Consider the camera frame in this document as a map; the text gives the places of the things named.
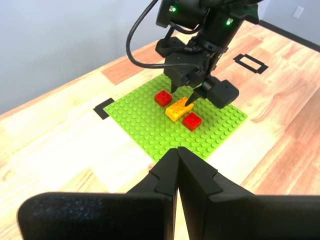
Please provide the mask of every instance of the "wooden table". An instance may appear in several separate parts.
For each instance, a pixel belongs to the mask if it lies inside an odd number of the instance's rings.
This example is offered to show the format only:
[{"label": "wooden table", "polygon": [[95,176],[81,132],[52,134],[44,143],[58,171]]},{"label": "wooden table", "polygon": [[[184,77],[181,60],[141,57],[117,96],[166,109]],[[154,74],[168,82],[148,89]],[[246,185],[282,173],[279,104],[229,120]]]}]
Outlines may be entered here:
[{"label": "wooden table", "polygon": [[[319,194],[320,54],[248,22],[229,47],[213,74],[239,88],[234,105],[249,118],[207,162],[256,194]],[[135,57],[161,62],[154,48]],[[234,62],[238,54],[269,68],[255,74]],[[33,195],[125,193],[147,174],[154,165],[149,156],[93,108],[161,73],[122,57],[0,115],[1,240],[21,239],[16,212]],[[188,239],[180,202],[175,236]]]}]

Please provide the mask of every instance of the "yellow lego brick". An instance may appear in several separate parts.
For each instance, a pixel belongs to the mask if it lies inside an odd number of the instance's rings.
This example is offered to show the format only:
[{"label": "yellow lego brick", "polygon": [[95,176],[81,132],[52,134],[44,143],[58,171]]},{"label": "yellow lego brick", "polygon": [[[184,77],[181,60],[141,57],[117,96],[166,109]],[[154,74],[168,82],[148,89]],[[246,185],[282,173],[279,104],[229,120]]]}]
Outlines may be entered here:
[{"label": "yellow lego brick", "polygon": [[194,107],[194,104],[191,103],[188,106],[185,106],[185,103],[187,102],[188,98],[185,96],[181,98],[176,103],[172,104],[171,106],[167,107],[165,110],[165,114],[172,120],[177,121],[179,118],[181,118],[184,114],[187,112],[190,112],[192,108]]}]

